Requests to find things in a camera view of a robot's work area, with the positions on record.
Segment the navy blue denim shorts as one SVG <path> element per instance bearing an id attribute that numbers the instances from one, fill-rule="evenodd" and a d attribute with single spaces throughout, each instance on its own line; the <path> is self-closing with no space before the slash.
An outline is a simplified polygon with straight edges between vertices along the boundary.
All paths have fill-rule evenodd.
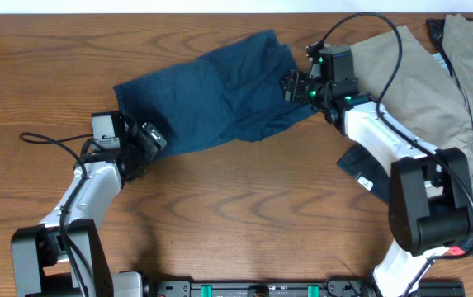
<path id="1" fill-rule="evenodd" d="M 312 116 L 309 106 L 282 95 L 281 79 L 294 69 L 289 46 L 267 30 L 118 84 L 114 92 L 121 110 L 167 140 L 156 157 L 163 159 L 235 139 L 261 141 Z"/>

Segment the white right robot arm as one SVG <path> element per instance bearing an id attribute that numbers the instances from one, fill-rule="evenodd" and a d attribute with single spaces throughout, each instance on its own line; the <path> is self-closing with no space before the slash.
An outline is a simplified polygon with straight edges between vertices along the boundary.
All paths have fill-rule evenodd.
<path id="1" fill-rule="evenodd" d="M 410 296 L 436 262 L 451 260 L 462 239 L 472 244 L 473 198 L 466 155 L 423 141 L 388 114 L 355 78 L 296 70 L 281 80 L 284 99 L 311 106 L 357 142 L 390 178 L 388 220 L 394 237 L 384 260 L 360 287 L 363 296 Z"/>

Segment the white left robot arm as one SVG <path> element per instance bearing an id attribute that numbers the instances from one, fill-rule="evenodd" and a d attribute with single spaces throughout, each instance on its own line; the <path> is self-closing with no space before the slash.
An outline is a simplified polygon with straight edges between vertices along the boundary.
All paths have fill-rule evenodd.
<path id="1" fill-rule="evenodd" d="M 167 141 L 149 122 L 92 124 L 74 154 L 73 180 L 37 225 L 12 235 L 19 296 L 146 296 L 139 271 L 111 272 L 98 229 L 124 185 L 141 177 Z"/>

